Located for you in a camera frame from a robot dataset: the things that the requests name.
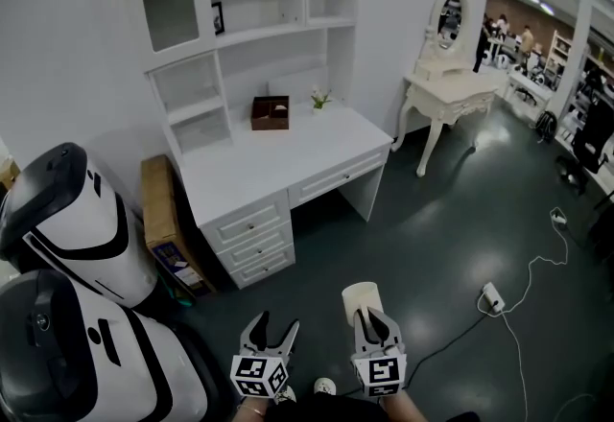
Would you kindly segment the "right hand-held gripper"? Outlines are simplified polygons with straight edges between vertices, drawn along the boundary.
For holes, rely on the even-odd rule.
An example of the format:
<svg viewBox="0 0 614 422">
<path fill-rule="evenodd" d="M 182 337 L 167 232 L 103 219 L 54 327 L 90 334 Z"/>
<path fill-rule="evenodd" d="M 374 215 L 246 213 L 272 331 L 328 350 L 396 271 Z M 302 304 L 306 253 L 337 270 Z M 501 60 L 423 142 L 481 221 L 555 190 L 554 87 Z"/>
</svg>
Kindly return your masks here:
<svg viewBox="0 0 614 422">
<path fill-rule="evenodd" d="M 371 327 L 383 349 L 368 355 L 351 358 L 352 367 L 361 384 L 362 392 L 369 398 L 397 394 L 405 383 L 407 355 L 398 324 L 385 313 L 368 307 L 354 312 L 354 344 L 356 349 L 371 349 L 377 341 L 371 335 Z"/>
</svg>

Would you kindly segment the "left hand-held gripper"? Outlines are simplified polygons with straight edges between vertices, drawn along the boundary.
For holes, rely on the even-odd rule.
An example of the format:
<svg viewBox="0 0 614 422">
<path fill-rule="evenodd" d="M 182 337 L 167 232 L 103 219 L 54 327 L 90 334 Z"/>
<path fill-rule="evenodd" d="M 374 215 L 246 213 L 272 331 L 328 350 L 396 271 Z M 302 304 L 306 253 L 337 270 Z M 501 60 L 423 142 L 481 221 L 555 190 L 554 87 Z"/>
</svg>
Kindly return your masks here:
<svg viewBox="0 0 614 422">
<path fill-rule="evenodd" d="M 256 316 L 240 336 L 239 354 L 232 360 L 230 380 L 242 397 L 272 399 L 288 382 L 288 362 L 294 351 L 299 320 L 290 323 L 275 347 L 268 347 L 270 313 Z"/>
</svg>

